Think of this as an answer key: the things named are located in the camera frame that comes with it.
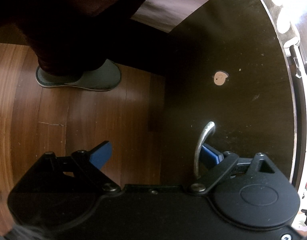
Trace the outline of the nightstand drawer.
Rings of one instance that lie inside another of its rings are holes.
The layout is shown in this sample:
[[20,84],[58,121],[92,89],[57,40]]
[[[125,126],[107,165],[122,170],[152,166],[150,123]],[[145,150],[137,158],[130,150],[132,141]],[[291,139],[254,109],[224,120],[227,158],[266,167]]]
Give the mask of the nightstand drawer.
[[[217,48],[192,34],[197,28],[187,22],[190,16],[167,34],[160,182],[176,185],[194,178],[197,141],[211,121],[215,133],[207,143],[215,149],[245,158],[264,153],[296,182],[298,115],[286,56],[252,54],[239,45]],[[217,71],[229,75],[222,86],[214,83]]]

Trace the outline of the round tan sticker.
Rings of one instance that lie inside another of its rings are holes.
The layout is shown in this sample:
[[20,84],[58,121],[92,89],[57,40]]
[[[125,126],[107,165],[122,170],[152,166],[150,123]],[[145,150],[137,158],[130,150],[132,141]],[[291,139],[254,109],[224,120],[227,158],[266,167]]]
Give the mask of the round tan sticker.
[[229,75],[224,71],[217,71],[214,75],[214,83],[217,86],[222,86],[225,84],[226,80],[228,79]]

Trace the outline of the grey slipper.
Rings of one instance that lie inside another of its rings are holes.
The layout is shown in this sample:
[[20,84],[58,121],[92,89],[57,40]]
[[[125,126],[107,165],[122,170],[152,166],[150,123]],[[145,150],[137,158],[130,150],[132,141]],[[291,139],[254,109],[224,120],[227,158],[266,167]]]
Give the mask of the grey slipper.
[[36,81],[43,88],[74,87],[96,92],[113,90],[121,81],[121,71],[112,61],[91,72],[83,74],[77,81],[47,74],[41,67],[36,69]]

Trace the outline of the person's dark trouser leg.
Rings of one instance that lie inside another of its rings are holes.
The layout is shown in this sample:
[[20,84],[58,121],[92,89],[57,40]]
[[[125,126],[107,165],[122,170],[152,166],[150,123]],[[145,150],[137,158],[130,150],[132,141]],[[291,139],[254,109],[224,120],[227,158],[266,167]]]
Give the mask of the person's dark trouser leg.
[[0,0],[0,27],[14,24],[40,67],[77,81],[109,59],[138,66],[162,51],[164,33],[133,20],[145,0]]

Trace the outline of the brown bed sheet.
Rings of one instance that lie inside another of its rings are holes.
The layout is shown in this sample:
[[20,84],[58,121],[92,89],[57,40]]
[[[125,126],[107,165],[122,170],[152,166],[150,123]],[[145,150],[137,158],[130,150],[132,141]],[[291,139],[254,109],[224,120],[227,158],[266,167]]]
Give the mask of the brown bed sheet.
[[209,0],[146,0],[132,19],[166,33]]

